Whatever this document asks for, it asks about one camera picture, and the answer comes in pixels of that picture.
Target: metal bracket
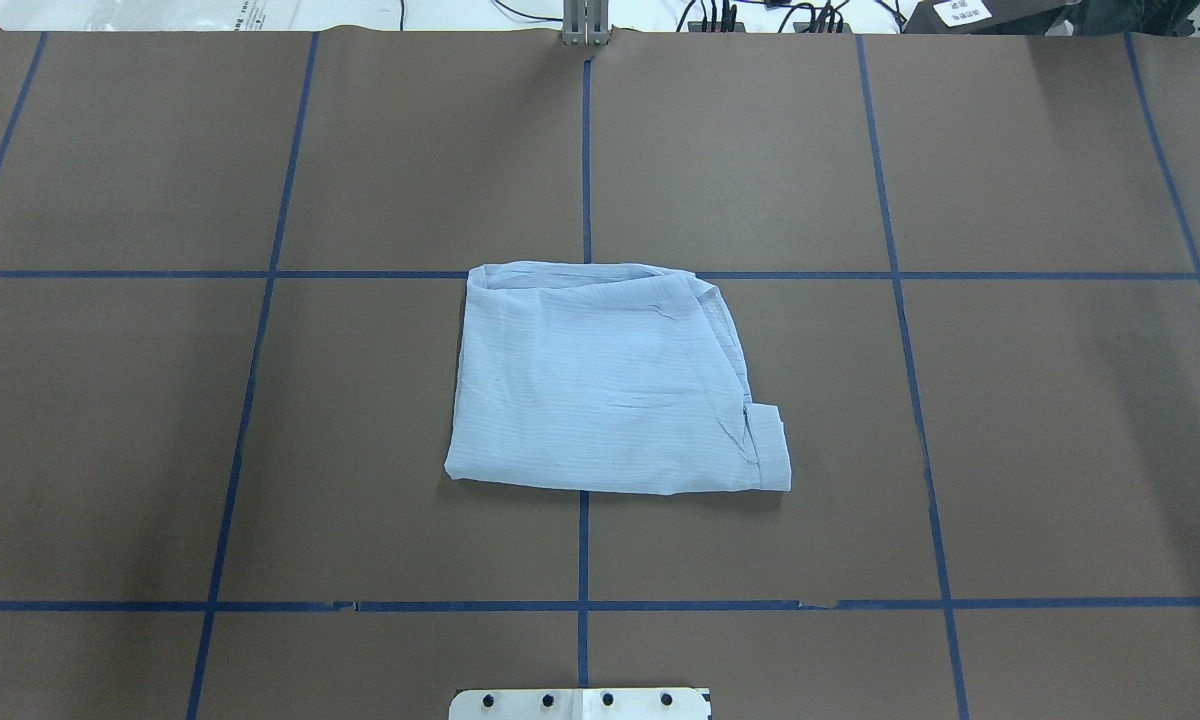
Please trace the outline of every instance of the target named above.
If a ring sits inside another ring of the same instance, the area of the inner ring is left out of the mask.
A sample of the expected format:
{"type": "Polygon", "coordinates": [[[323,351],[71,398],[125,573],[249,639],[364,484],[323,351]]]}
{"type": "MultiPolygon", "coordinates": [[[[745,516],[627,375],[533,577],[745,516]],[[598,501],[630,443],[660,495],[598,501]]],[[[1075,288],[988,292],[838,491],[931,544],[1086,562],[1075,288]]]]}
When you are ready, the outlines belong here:
{"type": "Polygon", "coordinates": [[[704,688],[462,691],[449,720],[712,720],[704,688]]]}
{"type": "Polygon", "coordinates": [[[610,0],[564,0],[565,46],[610,43],[610,0]]]}

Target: metal plate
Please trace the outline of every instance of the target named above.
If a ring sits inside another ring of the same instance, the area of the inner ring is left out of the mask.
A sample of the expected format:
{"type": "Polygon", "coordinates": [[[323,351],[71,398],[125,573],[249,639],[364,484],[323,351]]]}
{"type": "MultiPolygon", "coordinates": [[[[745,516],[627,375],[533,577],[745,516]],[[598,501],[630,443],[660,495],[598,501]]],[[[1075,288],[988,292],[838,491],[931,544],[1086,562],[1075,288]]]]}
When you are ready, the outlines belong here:
{"type": "Polygon", "coordinates": [[[462,691],[449,720],[710,720],[700,688],[520,689],[462,691]]]}

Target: light blue fabric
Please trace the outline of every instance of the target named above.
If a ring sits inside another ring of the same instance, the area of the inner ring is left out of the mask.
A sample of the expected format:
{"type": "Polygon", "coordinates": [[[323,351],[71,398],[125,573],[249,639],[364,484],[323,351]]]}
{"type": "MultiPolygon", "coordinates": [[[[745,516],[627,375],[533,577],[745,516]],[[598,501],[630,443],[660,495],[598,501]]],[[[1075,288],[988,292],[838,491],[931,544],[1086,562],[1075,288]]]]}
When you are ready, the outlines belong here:
{"type": "Polygon", "coordinates": [[[470,270],[450,478],[638,492],[791,490],[720,290],[650,265],[470,270]]]}

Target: electrical cable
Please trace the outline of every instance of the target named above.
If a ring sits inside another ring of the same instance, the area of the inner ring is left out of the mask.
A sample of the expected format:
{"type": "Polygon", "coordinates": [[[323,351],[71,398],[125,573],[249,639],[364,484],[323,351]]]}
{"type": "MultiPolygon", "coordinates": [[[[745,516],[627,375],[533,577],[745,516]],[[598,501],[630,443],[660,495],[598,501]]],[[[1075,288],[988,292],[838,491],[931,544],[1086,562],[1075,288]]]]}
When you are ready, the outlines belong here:
{"type": "Polygon", "coordinates": [[[530,22],[535,22],[535,23],[563,23],[564,22],[564,18],[545,18],[541,14],[522,13],[518,10],[512,8],[512,6],[508,5],[506,2],[503,2],[503,0],[490,0],[490,1],[493,5],[498,5],[499,8],[506,10],[508,13],[522,17],[522,18],[524,18],[527,20],[530,20],[530,22]]]}
{"type": "Polygon", "coordinates": [[[676,31],[679,32],[684,28],[684,18],[688,18],[688,12],[694,8],[694,4],[698,0],[688,0],[688,5],[684,5],[684,12],[680,13],[680,22],[676,23],[676,31]]]}
{"type": "Polygon", "coordinates": [[[823,12],[818,13],[818,19],[810,23],[802,32],[827,35],[844,32],[844,13],[841,13],[844,5],[848,5],[848,0],[844,0],[839,5],[832,5],[832,0],[827,0],[827,4],[823,5],[823,12]]]}
{"type": "Polygon", "coordinates": [[[814,4],[811,2],[797,2],[796,5],[792,5],[791,8],[787,8],[787,14],[785,14],[782,18],[782,24],[779,24],[778,26],[779,32],[784,31],[784,29],[787,29],[787,20],[791,19],[791,16],[794,14],[796,11],[800,8],[809,10],[809,24],[814,24],[814,16],[818,13],[818,8],[815,8],[814,4]]]}
{"type": "Polygon", "coordinates": [[[888,10],[889,14],[893,16],[893,22],[898,23],[898,31],[901,32],[902,28],[907,24],[906,14],[902,14],[902,8],[898,5],[898,0],[893,0],[893,6],[889,6],[884,0],[875,0],[875,4],[882,6],[882,8],[888,10]]]}

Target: blue tape line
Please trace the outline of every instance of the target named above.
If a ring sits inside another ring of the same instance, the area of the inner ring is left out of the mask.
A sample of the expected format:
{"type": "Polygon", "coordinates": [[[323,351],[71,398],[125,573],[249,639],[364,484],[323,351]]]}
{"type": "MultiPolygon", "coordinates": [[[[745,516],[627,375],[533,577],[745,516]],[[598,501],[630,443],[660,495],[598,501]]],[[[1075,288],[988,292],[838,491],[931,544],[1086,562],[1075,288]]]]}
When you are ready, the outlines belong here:
{"type": "Polygon", "coordinates": [[[578,688],[590,684],[587,611],[592,605],[592,493],[578,492],[578,688]]]}
{"type": "Polygon", "coordinates": [[[340,612],[355,610],[356,602],[338,600],[334,602],[293,602],[293,601],[228,601],[216,602],[215,612],[340,612]]]}
{"type": "Polygon", "coordinates": [[[214,636],[214,612],[210,610],[204,614],[204,623],[200,625],[200,641],[196,652],[196,670],[192,674],[192,691],[187,697],[187,720],[196,720],[199,712],[199,696],[204,688],[204,666],[208,665],[208,644],[214,636]]]}
{"type": "Polygon", "coordinates": [[[582,61],[582,262],[592,260],[592,55],[582,61]]]}
{"type": "MultiPolygon", "coordinates": [[[[888,281],[887,270],[701,270],[706,281],[888,281]]],[[[1153,281],[1200,280],[1200,272],[1012,272],[902,270],[905,281],[1153,281]]],[[[467,280],[467,270],[0,270],[14,280],[467,280]]]]}
{"type": "Polygon", "coordinates": [[[586,607],[578,608],[578,688],[592,686],[590,650],[588,650],[590,617],[586,607]]]}
{"type": "Polygon", "coordinates": [[[954,610],[1064,610],[1066,607],[1200,607],[1200,596],[956,598],[954,610]]]}
{"type": "Polygon", "coordinates": [[[576,612],[572,600],[472,600],[457,602],[356,602],[356,612],[576,612]]]}
{"type": "Polygon", "coordinates": [[[1190,265],[1195,269],[1200,283],[1200,252],[1195,247],[1195,238],[1192,234],[1190,223],[1186,222],[1186,210],[1182,209],[1182,199],[1177,193],[1177,184],[1174,182],[1174,174],[1168,168],[1168,158],[1164,156],[1164,146],[1156,131],[1156,119],[1152,118],[1152,109],[1147,101],[1147,88],[1144,86],[1144,73],[1138,67],[1138,53],[1134,50],[1134,36],[1124,34],[1124,53],[1129,55],[1129,70],[1134,74],[1134,90],[1138,92],[1138,103],[1141,106],[1142,120],[1147,124],[1147,136],[1152,140],[1152,149],[1156,151],[1156,161],[1159,163],[1160,174],[1164,176],[1164,187],[1172,202],[1172,212],[1177,214],[1177,226],[1182,230],[1182,241],[1186,242],[1186,253],[1190,256],[1190,265]]]}
{"type": "Polygon", "coordinates": [[[905,281],[1194,281],[1194,272],[926,272],[905,270],[905,281]]]}
{"type": "MultiPolygon", "coordinates": [[[[240,466],[244,464],[244,437],[250,428],[253,414],[253,397],[257,389],[258,360],[262,356],[262,341],[266,336],[268,318],[271,314],[271,296],[275,293],[275,270],[280,264],[280,251],[284,242],[286,218],[289,212],[289,196],[293,192],[293,178],[298,172],[298,151],[302,145],[304,119],[307,116],[307,100],[311,96],[311,78],[316,72],[316,52],[320,47],[320,34],[311,34],[311,47],[307,49],[307,72],[302,74],[302,95],[298,101],[298,119],[294,120],[293,145],[289,150],[289,168],[284,173],[284,190],[281,191],[280,211],[276,218],[275,241],[271,246],[271,277],[266,278],[266,289],[262,293],[262,311],[258,314],[258,329],[253,337],[253,355],[248,358],[248,380],[245,382],[244,408],[240,410],[240,425],[235,433],[235,452],[230,457],[230,479],[226,485],[226,502],[222,503],[222,524],[217,534],[217,550],[212,553],[212,575],[208,583],[208,601],[217,602],[222,584],[222,565],[226,564],[226,544],[232,536],[232,516],[235,512],[235,496],[240,486],[240,466]]],[[[196,674],[192,678],[192,691],[187,702],[187,720],[194,720],[199,710],[199,694],[204,683],[204,666],[208,661],[208,647],[214,634],[214,612],[204,612],[204,624],[200,630],[200,646],[196,655],[196,674]]]]}
{"type": "Polygon", "coordinates": [[[264,280],[268,270],[0,270],[0,278],[36,280],[264,280]]]}
{"type": "Polygon", "coordinates": [[[276,270],[275,275],[284,280],[467,280],[467,270],[276,270]]]}
{"type": "MultiPolygon", "coordinates": [[[[576,612],[572,600],[473,601],[112,601],[0,600],[0,612],[576,612]]],[[[1198,607],[1200,596],[966,596],[842,600],[832,606],[796,600],[595,600],[590,612],[871,612],[935,610],[1122,610],[1122,607],[1198,607]]]]}
{"type": "Polygon", "coordinates": [[[761,272],[760,270],[704,270],[694,272],[704,281],[888,281],[892,272],[869,270],[806,270],[806,272],[761,272]]]}
{"type": "Polygon", "coordinates": [[[8,114],[8,122],[5,126],[5,136],[0,138],[0,167],[5,164],[5,154],[10,150],[10,142],[14,138],[14,128],[18,127],[18,118],[23,114],[23,106],[28,103],[28,95],[32,90],[32,80],[36,78],[36,68],[40,67],[41,55],[44,54],[44,44],[48,41],[48,32],[42,32],[36,44],[36,53],[32,61],[26,67],[26,76],[23,78],[23,86],[18,91],[18,100],[14,109],[8,114]]]}
{"type": "Polygon", "coordinates": [[[802,610],[796,600],[596,600],[596,612],[731,612],[802,610]]]}
{"type": "MultiPolygon", "coordinates": [[[[582,262],[592,263],[592,60],[582,61],[582,262]]],[[[578,492],[578,688],[590,684],[592,493],[578,492]]]]}
{"type": "MultiPolygon", "coordinates": [[[[907,324],[906,299],[902,295],[902,275],[898,265],[898,246],[893,241],[893,217],[889,214],[889,196],[884,186],[884,163],[880,157],[880,133],[875,126],[875,108],[871,104],[871,79],[866,67],[866,44],[862,36],[857,42],[857,68],[862,77],[862,102],[866,108],[866,130],[871,140],[871,163],[875,164],[875,191],[880,202],[880,218],[884,224],[884,250],[889,256],[889,272],[893,274],[893,304],[896,306],[898,331],[902,336],[902,360],[906,361],[907,384],[911,389],[911,415],[916,432],[920,437],[920,456],[924,460],[924,482],[929,493],[929,533],[932,536],[934,560],[938,566],[938,588],[943,601],[952,600],[952,580],[947,575],[947,553],[942,542],[942,518],[938,515],[938,493],[934,488],[934,464],[929,458],[929,433],[924,427],[924,409],[920,406],[920,383],[916,378],[916,356],[911,350],[911,329],[907,324]]],[[[956,709],[961,720],[970,720],[970,701],[965,694],[965,671],[960,659],[960,638],[956,635],[956,614],[949,607],[943,610],[947,625],[947,650],[950,656],[950,674],[955,683],[956,709]]]]}

